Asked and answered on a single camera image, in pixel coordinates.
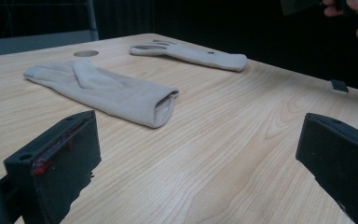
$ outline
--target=dark background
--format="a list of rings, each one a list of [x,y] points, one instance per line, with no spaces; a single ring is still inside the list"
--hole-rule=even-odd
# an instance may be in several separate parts
[[[0,38],[90,26],[86,0],[0,4]],[[156,33],[358,89],[358,17],[326,18],[323,7],[284,17],[280,0],[93,0],[93,5],[100,39]]]

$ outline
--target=table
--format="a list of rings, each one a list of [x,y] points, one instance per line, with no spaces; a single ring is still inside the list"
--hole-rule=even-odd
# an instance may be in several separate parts
[[[0,56],[0,178],[6,157],[92,109],[22,73],[97,50],[94,65],[180,93],[156,130],[96,111],[103,161],[62,223],[351,223],[295,154],[306,113],[358,129],[358,90],[252,60],[236,73],[129,54],[153,39],[206,49],[145,34]]]

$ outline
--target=glove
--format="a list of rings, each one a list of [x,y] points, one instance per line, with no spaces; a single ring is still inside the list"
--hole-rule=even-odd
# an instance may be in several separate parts
[[[38,65],[27,70],[24,77],[84,105],[151,128],[170,119],[179,92],[96,68],[86,59]]]
[[[203,51],[161,40],[153,40],[153,43],[132,46],[130,47],[130,54],[138,56],[168,55],[189,63],[236,72],[242,71],[248,61],[243,54]]]

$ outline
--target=black backdrop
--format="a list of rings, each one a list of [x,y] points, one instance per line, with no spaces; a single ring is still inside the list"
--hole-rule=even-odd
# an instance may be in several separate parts
[[[279,0],[98,0],[101,39],[166,35],[358,89],[358,17],[322,7],[284,17]]]

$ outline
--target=light wood surface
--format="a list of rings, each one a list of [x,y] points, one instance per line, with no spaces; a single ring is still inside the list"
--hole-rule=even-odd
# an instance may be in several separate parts
[[[0,178],[6,157],[92,109],[22,73],[92,49],[94,65],[180,94],[156,130],[96,111],[103,161],[62,223],[351,223],[295,154],[308,112],[358,129],[358,90],[252,60],[235,73],[129,54],[153,39],[206,49],[146,34],[0,56]]]

